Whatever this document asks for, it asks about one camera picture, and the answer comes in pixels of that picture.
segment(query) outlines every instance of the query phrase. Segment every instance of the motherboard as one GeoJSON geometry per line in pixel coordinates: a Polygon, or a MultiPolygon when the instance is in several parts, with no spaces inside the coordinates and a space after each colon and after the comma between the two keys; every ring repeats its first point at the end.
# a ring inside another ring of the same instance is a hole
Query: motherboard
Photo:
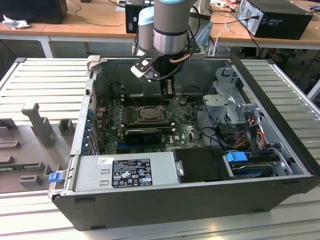
{"type": "Polygon", "coordinates": [[[104,154],[170,152],[204,147],[195,125],[194,102],[175,97],[160,105],[126,105],[124,99],[106,102],[104,154]]]}

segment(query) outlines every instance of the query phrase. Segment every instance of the paper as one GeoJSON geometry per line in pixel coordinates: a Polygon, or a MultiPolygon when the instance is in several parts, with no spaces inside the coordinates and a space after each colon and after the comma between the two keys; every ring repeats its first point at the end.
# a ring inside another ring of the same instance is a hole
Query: paper
{"type": "Polygon", "coordinates": [[[3,14],[3,19],[4,20],[2,21],[2,23],[5,26],[7,26],[8,28],[13,29],[13,30],[30,27],[28,22],[25,20],[18,20],[18,21],[13,20],[11,18],[6,17],[4,14],[3,14]]]}

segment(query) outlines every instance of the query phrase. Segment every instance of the yellow wire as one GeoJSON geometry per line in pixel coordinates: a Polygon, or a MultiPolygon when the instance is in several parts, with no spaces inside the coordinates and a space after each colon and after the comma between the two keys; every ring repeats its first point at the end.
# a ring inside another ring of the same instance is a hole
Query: yellow wire
{"type": "Polygon", "coordinates": [[[243,144],[245,144],[248,141],[248,138],[246,138],[245,140],[243,140],[242,142],[238,143],[234,149],[241,147],[243,144]]]}

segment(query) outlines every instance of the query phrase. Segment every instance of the floor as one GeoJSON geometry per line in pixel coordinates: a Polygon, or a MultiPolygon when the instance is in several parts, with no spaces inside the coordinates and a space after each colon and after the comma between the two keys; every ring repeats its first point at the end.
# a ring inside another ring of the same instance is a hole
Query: floor
{"type": "MultiPolygon", "coordinates": [[[[13,52],[10,51],[0,43],[0,79],[5,75],[7,69],[10,68],[12,63],[17,57],[26,58],[44,58],[41,44],[38,41],[24,41],[24,40],[5,40],[5,45],[13,52]]],[[[54,41],[50,43],[57,58],[87,58],[88,54],[85,52],[85,45],[83,42],[60,42],[54,41]]],[[[91,42],[89,43],[91,55],[101,55],[106,57],[126,57],[131,55],[131,43],[103,43],[91,42]]],[[[225,47],[218,48],[220,56],[229,56],[229,51],[225,47]]],[[[240,53],[239,47],[231,49],[233,56],[244,58],[240,53]]],[[[287,63],[283,66],[282,70],[293,80],[297,81],[304,69],[311,62],[312,58],[316,55],[317,50],[297,50],[296,56],[289,58],[287,63]]],[[[320,71],[320,62],[314,61],[308,71],[304,74],[298,86],[304,90],[312,75],[320,71]]]]}

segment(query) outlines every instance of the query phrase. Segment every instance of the green circuit board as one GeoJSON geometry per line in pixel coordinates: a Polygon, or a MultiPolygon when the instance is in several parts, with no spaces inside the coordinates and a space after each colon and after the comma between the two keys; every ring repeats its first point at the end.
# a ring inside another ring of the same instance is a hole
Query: green circuit board
{"type": "Polygon", "coordinates": [[[204,142],[194,122],[196,107],[191,102],[180,104],[180,97],[175,97],[169,104],[163,106],[164,121],[174,123],[174,132],[161,134],[161,141],[157,144],[126,144],[124,134],[128,128],[123,126],[125,122],[124,112],[129,112],[136,119],[137,108],[141,106],[124,106],[120,100],[113,100],[107,106],[108,126],[104,130],[104,154],[133,154],[170,152],[175,148],[204,147],[204,142]]]}

